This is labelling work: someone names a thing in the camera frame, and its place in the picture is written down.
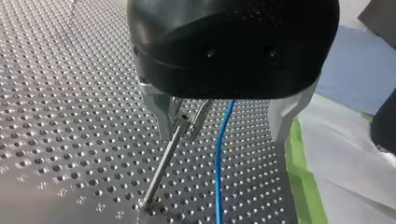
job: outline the metal surface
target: metal surface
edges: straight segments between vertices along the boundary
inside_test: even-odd
[[[163,153],[163,157],[161,158],[160,164],[157,167],[154,177],[152,177],[151,183],[149,184],[148,191],[146,192],[146,196],[141,202],[141,207],[150,210],[153,204],[153,199],[155,192],[160,186],[161,180],[163,179],[163,175],[165,174],[165,170],[168,167],[175,150],[177,148],[178,143],[180,142],[181,137],[186,132],[189,122],[186,119],[181,119],[177,125],[175,133],[173,134],[172,140],[168,143],[165,152]]]
[[[207,114],[210,110],[210,106],[212,106],[212,104],[213,100],[205,100],[202,102],[187,132],[187,137],[189,141],[194,141],[198,136],[198,133],[201,131],[202,126],[204,125]]]
[[[156,207],[139,211],[167,142],[143,105],[124,9],[108,0],[0,2],[1,223],[213,223],[215,141],[227,103],[212,105],[196,141],[181,141]],[[296,222],[267,109],[266,101],[238,101],[228,125],[228,223]]]

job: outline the metal rod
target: metal rod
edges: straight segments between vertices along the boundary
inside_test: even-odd
[[[152,199],[154,198],[155,192],[157,191],[158,186],[160,185],[161,179],[163,178],[163,174],[165,173],[166,167],[169,164],[169,161],[172,159],[173,153],[177,147],[177,144],[185,131],[185,127],[177,126],[175,133],[172,136],[172,140],[169,142],[166,147],[165,152],[163,153],[163,158],[158,165],[157,171],[155,172],[154,177],[151,180],[151,183],[148,187],[148,191],[146,193],[143,202],[141,202],[141,207],[144,209],[148,209],[149,205],[152,203]]]

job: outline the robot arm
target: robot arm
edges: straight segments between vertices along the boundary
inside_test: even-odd
[[[139,85],[170,140],[142,205],[148,207],[178,140],[195,139],[212,99],[271,100],[283,141],[309,103],[338,27],[337,0],[129,0]],[[198,113],[182,99],[205,99]]]

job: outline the gray floor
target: gray floor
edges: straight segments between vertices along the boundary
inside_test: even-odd
[[[396,88],[396,49],[381,37],[340,26],[317,91],[375,114]]]

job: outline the blue cable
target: blue cable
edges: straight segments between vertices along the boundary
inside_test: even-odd
[[[215,174],[215,193],[216,193],[216,223],[222,224],[222,207],[221,207],[221,141],[227,127],[228,120],[233,113],[233,104],[235,100],[228,103],[227,112],[225,113],[224,121],[218,133],[218,141],[216,144],[216,174]]]

